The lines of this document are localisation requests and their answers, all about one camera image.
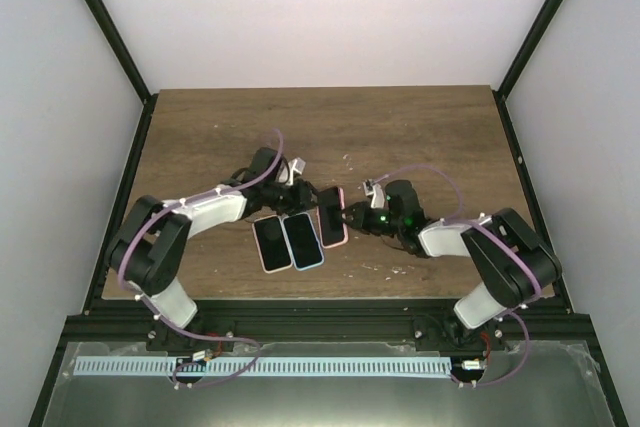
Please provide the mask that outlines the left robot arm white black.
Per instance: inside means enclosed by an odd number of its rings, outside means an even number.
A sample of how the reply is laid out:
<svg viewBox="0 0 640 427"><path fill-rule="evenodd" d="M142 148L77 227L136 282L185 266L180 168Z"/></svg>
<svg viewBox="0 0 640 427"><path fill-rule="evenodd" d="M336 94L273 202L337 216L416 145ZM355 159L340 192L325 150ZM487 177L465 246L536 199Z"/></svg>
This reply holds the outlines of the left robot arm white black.
<svg viewBox="0 0 640 427"><path fill-rule="evenodd" d="M244 220L267 208L281 217L309 210L316 193L303 179L303 159L286 159L262 147L241 168L212 189L182 199L138 198L111 239L105 264L119 285L149 303L154 315L171 323L170 340L181 350L204 339L198 307L178 280L185 247L192 237L222 224Z"/></svg>

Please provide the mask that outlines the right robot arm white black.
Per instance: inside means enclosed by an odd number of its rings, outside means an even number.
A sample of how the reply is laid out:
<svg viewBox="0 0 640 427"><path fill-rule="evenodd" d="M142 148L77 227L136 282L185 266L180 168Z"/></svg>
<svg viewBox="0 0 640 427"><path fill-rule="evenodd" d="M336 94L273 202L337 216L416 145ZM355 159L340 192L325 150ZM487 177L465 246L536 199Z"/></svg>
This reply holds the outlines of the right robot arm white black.
<svg viewBox="0 0 640 427"><path fill-rule="evenodd" d="M362 234L395 238L419 258L464 257L481 282L453 307L444 325L447 343L472 346L489 321L537 301L558 281L562 268L551 247L512 208L474 220L428 217L412 183L364 182L366 199L341 210L341 223Z"/></svg>

